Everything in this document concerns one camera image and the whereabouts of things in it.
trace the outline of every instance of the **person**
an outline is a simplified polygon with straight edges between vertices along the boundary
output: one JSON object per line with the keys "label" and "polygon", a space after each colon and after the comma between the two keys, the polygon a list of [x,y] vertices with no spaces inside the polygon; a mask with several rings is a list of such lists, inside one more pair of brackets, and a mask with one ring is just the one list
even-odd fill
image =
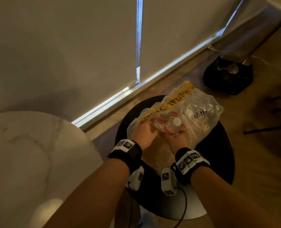
{"label": "person", "polygon": [[[139,124],[131,138],[142,150],[149,147],[158,134],[150,127],[150,121]],[[162,136],[174,155],[178,150],[189,148],[184,131],[176,137]],[[109,158],[68,196],[44,228],[109,227],[131,171],[131,163],[127,164],[125,159]],[[253,199],[225,182],[207,165],[192,172],[190,183],[216,228],[281,227],[281,223]]]}

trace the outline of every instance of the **round table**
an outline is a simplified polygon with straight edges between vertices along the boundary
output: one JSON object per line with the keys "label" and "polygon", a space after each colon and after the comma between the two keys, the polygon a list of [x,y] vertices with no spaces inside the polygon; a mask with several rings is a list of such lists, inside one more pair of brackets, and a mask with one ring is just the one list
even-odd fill
{"label": "round table", "polygon": [[68,121],[33,111],[0,113],[0,227],[42,227],[102,163]]}
{"label": "round table", "polygon": [[[133,107],[124,117],[118,128],[115,144],[121,139],[127,138],[127,128],[130,123],[138,118],[141,111],[150,108],[156,102],[161,102],[165,95],[151,97]],[[215,171],[226,182],[232,184],[235,173],[234,153],[230,139],[220,122],[211,130],[197,146],[199,151],[211,164],[211,169]],[[185,196],[181,190],[175,196],[166,196],[161,191],[161,177],[144,161],[141,163],[144,168],[144,176],[138,191],[128,190],[142,207],[148,211],[167,219],[181,219],[185,209]],[[198,196],[191,185],[186,186],[178,182],[178,186],[183,188],[187,195],[187,210],[184,219],[198,218],[205,215],[205,211]]]}

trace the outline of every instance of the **wristband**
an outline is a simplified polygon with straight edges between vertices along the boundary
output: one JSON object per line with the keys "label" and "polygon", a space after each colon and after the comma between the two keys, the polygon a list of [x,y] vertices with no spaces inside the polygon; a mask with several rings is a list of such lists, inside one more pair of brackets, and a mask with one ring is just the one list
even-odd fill
{"label": "wristband", "polygon": [[176,153],[176,163],[171,169],[182,184],[190,183],[192,173],[200,166],[210,167],[210,163],[196,150],[182,148]]}
{"label": "wristband", "polygon": [[122,139],[108,155],[108,158],[122,160],[129,167],[131,175],[140,167],[141,155],[142,149],[135,141]]}

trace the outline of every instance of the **black cable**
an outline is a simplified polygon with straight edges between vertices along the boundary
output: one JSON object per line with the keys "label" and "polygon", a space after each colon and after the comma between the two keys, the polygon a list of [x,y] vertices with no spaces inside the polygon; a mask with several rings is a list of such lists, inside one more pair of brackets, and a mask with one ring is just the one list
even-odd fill
{"label": "black cable", "polygon": [[128,228],[130,228],[131,226],[131,221],[132,221],[132,197],[130,195],[130,218],[129,218],[129,225],[128,225]]}
{"label": "black cable", "polygon": [[184,210],[184,213],[183,213],[182,218],[180,219],[180,221],[179,221],[173,228],[177,228],[177,227],[180,225],[180,223],[183,221],[183,218],[184,218],[184,216],[185,216],[185,214],[186,214],[186,210],[187,210],[187,196],[186,196],[186,193],[185,193],[185,191],[184,191],[182,188],[180,188],[180,187],[177,187],[177,189],[180,189],[181,191],[183,191],[183,193],[184,193],[184,195],[185,195],[185,210]]}

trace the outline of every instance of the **person's right hand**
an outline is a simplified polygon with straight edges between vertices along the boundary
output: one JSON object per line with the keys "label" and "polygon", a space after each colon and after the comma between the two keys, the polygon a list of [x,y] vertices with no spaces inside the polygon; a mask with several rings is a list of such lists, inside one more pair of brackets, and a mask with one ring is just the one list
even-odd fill
{"label": "person's right hand", "polygon": [[190,148],[190,142],[188,138],[188,132],[181,130],[179,135],[171,137],[165,132],[161,133],[161,137],[164,138],[170,147],[171,152],[175,155],[177,151],[181,148]]}

